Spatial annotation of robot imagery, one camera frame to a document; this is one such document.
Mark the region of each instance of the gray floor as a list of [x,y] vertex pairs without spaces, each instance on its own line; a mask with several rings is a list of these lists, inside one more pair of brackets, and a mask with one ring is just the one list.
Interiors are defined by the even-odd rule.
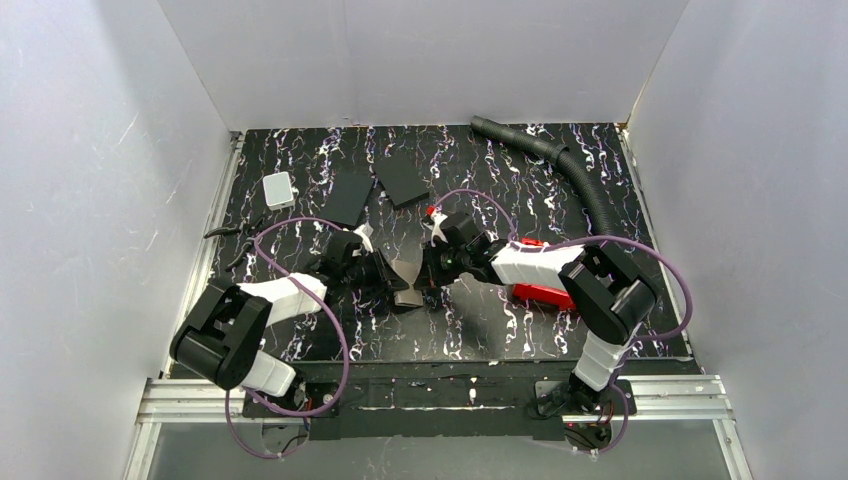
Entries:
[[[259,448],[259,426],[239,430]],[[529,438],[358,438],[312,442],[284,461],[250,457],[225,424],[162,426],[153,479],[722,479],[729,478],[711,421],[631,422],[597,461],[564,442]]]

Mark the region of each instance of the white metal frame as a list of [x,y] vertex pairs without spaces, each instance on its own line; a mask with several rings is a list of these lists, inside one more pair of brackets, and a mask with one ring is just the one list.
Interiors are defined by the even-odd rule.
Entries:
[[[635,160],[627,144],[626,131],[619,136],[624,150],[628,170],[633,178],[635,190],[645,213],[648,234],[656,245],[653,226],[642,196]],[[207,220],[207,230],[223,223],[227,202],[230,196],[236,167],[244,145],[244,134],[235,142],[232,155],[225,166],[224,174],[218,186],[212,210]],[[217,241],[207,240],[201,246],[195,261],[191,279],[183,299],[181,319],[203,290],[209,277],[215,255]],[[663,269],[663,278],[669,294],[672,296],[674,311],[678,321],[680,314],[668,276]],[[136,433],[130,459],[124,474],[128,480],[146,479],[150,473],[159,433],[164,423],[224,423],[225,392],[206,380],[170,379],[169,373],[173,361],[170,357],[164,362],[163,379],[148,383],[141,401],[136,421]],[[742,445],[736,434],[735,418],[727,393],[717,375],[641,375],[622,377],[631,382],[638,413],[630,417],[633,421],[661,420],[712,420],[721,451],[730,477],[733,480],[751,479],[751,472]],[[247,419],[242,416],[241,396],[231,402],[230,412],[236,423],[300,423],[300,419],[269,418]],[[563,416],[564,422],[580,423],[594,421],[586,416]]]

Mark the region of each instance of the red object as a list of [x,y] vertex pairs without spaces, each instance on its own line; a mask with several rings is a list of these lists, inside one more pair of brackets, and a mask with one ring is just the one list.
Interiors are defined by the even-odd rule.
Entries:
[[[521,243],[537,247],[545,246],[545,242],[527,237],[522,238]],[[569,295],[568,292],[565,290],[558,290],[556,288],[519,283],[512,288],[512,294],[522,302],[535,300],[541,303],[556,305],[561,311],[574,310],[577,308],[577,305],[574,304],[574,300],[571,299],[571,295]]]

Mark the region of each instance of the black pliers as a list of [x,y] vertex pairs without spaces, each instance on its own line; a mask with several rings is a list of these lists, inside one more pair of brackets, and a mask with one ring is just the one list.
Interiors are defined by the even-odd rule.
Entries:
[[241,233],[247,234],[247,238],[245,238],[244,245],[241,246],[241,249],[236,254],[235,260],[230,262],[225,268],[227,271],[235,270],[241,262],[247,258],[247,253],[253,249],[253,236],[256,235],[259,230],[262,228],[262,223],[265,221],[265,216],[260,215],[256,220],[250,222],[248,220],[242,220],[238,225],[229,225],[214,228],[209,230],[203,235],[203,238],[211,238],[211,237],[227,237],[230,235],[238,235]]

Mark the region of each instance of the white panel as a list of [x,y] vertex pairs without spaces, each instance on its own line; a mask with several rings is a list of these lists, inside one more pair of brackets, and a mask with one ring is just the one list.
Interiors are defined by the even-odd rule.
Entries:
[[0,477],[115,479],[229,134],[155,2],[0,7]]
[[232,130],[622,122],[687,0],[160,0]]
[[845,2],[693,0],[631,122],[756,478],[848,468],[846,45]]

